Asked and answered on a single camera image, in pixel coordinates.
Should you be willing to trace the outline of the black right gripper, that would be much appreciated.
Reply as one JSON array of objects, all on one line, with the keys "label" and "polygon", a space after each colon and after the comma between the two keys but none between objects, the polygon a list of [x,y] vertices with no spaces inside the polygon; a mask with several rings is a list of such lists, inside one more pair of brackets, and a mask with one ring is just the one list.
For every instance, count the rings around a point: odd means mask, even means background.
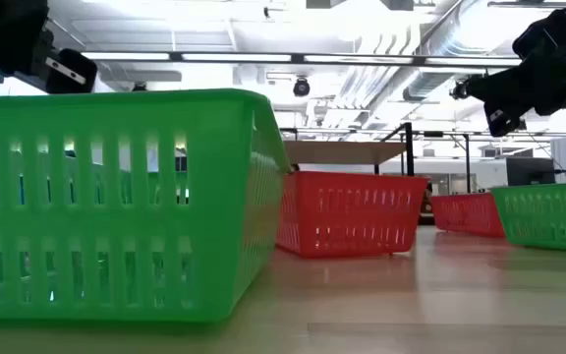
[{"label": "black right gripper", "polygon": [[522,59],[517,68],[493,75],[471,76],[465,93],[481,101],[488,131],[504,137],[525,128],[526,105],[494,102],[522,101],[539,114],[566,109],[566,8],[530,24],[513,42]]}]

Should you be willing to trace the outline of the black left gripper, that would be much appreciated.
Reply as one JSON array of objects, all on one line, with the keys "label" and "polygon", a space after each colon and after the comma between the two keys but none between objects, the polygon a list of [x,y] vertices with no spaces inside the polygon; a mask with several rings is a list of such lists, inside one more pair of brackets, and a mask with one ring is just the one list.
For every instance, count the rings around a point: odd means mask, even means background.
[{"label": "black left gripper", "polygon": [[49,51],[48,0],[0,0],[0,84],[17,78],[49,94],[91,93],[96,64],[81,52]]}]

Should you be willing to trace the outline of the red plastic basket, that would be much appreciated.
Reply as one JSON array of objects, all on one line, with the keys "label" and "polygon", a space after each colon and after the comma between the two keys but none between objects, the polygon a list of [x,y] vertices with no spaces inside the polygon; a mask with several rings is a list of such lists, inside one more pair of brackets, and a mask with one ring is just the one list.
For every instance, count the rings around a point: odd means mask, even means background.
[{"label": "red plastic basket", "polygon": [[412,249],[424,177],[298,171],[286,177],[276,246],[305,259]]},{"label": "red plastic basket", "polygon": [[505,237],[492,193],[434,196],[431,206],[438,229],[489,238]]}]

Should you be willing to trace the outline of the green plastic basket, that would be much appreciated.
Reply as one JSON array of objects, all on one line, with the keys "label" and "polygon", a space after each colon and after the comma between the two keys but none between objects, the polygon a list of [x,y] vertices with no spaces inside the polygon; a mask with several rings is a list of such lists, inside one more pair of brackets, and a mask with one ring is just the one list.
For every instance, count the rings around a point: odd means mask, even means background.
[{"label": "green plastic basket", "polygon": [[498,187],[491,193],[509,243],[566,251],[566,184]]},{"label": "green plastic basket", "polygon": [[0,206],[0,320],[215,322],[267,263],[287,154],[239,89],[0,96],[0,173],[57,204]]}]

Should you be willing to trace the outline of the black-framed wooden shelf table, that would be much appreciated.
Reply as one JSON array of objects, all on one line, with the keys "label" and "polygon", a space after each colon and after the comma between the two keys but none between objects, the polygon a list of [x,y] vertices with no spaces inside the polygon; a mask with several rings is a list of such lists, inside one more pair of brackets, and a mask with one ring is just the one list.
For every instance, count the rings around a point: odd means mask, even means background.
[{"label": "black-framed wooden shelf table", "polygon": [[[510,156],[552,159],[554,170],[560,172],[555,176],[555,181],[566,183],[566,169],[556,166],[550,150],[551,141],[566,138],[566,133],[521,132],[496,140],[482,132],[420,131],[413,126],[412,128],[415,174],[461,174],[466,182],[458,190],[460,193],[507,185],[505,159]],[[300,129],[286,129],[284,142],[379,142],[390,133],[341,129],[314,129],[313,132],[316,134],[314,139],[301,140]],[[403,153],[383,162],[380,173],[402,174],[405,157],[406,154]],[[373,166],[366,164],[293,165],[303,170],[373,173]]]}]

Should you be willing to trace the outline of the black ceiling spotlight cluster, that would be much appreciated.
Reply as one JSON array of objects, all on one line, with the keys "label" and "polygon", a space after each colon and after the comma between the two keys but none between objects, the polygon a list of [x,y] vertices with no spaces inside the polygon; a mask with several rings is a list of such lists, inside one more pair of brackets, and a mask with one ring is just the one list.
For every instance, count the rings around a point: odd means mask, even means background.
[{"label": "black ceiling spotlight cluster", "polygon": [[455,100],[468,98],[470,96],[469,84],[469,79],[456,81],[454,88],[449,91],[450,96]]}]

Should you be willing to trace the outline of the black computer monitor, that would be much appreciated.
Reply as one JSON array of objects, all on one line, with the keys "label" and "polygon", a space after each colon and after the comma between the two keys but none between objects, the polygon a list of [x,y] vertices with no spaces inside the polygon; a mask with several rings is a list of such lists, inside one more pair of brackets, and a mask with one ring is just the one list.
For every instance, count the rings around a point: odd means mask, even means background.
[{"label": "black computer monitor", "polygon": [[510,156],[505,164],[509,186],[555,183],[552,159]]}]

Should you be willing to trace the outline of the long ceiling light bar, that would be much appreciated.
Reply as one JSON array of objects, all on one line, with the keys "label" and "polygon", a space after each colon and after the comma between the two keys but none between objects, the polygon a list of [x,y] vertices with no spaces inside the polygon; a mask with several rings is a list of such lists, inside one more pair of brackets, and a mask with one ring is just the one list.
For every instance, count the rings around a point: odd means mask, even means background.
[{"label": "long ceiling light bar", "polygon": [[89,51],[83,56],[100,62],[173,62],[198,64],[284,64],[332,66],[386,66],[430,68],[491,68],[518,66],[521,60],[499,56],[422,56],[376,54],[319,54],[265,52],[115,52]]}]

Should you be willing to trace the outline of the silver ventilation duct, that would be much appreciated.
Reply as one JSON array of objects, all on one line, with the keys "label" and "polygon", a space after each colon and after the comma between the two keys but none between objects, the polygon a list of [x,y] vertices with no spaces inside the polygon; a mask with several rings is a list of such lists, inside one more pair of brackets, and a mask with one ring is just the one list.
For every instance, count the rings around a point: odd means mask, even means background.
[{"label": "silver ventilation duct", "polygon": [[[507,9],[489,7],[499,0],[457,0],[438,25],[428,30],[415,53],[437,57],[489,56],[512,37]],[[456,74],[483,74],[484,68],[419,67],[403,90],[406,100],[422,101]]]}]

